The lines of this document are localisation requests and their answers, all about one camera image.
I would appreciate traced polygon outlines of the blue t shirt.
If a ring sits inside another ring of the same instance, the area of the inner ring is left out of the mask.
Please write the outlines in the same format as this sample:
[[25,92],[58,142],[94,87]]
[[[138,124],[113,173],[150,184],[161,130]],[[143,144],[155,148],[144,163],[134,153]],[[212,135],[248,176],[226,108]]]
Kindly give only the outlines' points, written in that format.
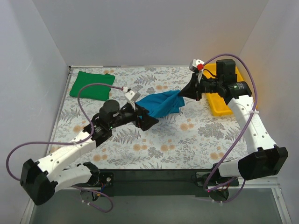
[[179,96],[180,91],[166,91],[150,94],[137,102],[137,104],[149,111],[148,115],[154,118],[162,118],[171,113],[179,113],[185,106],[184,98]]

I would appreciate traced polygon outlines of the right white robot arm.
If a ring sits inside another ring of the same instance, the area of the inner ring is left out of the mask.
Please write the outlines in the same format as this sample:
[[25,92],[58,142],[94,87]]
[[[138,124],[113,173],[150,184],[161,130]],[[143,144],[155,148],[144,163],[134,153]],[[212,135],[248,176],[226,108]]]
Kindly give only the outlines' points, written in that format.
[[204,63],[199,59],[192,60],[189,69],[192,71],[191,80],[179,95],[199,101],[204,93],[217,93],[233,112],[248,152],[238,161],[218,162],[207,179],[220,186],[228,178],[242,177],[248,181],[277,175],[288,157],[288,151],[279,147],[268,134],[248,84],[237,80],[234,60],[218,60],[213,78],[204,76]]

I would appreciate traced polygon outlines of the yellow plastic tray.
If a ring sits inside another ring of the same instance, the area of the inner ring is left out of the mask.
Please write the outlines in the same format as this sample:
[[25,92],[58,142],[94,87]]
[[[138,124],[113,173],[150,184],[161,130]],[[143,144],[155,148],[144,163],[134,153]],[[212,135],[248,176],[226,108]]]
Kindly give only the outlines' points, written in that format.
[[215,64],[206,65],[203,77],[222,79],[228,85],[228,94],[225,98],[220,97],[217,93],[205,93],[214,116],[232,114],[233,112],[228,107],[231,99],[238,99],[243,95],[252,96],[252,91],[243,80],[232,59],[218,60]]

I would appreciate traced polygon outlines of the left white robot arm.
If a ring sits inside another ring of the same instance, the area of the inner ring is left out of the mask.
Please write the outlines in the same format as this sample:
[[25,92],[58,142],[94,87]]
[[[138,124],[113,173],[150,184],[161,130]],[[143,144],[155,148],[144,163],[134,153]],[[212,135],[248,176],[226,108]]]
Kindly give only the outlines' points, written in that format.
[[141,106],[126,103],[120,107],[116,100],[108,100],[70,145],[37,161],[27,160],[22,167],[20,185],[35,205],[46,203],[56,192],[73,185],[98,186],[103,180],[96,165],[85,162],[71,169],[67,166],[107,141],[114,128],[128,123],[146,131],[158,123],[158,119]]

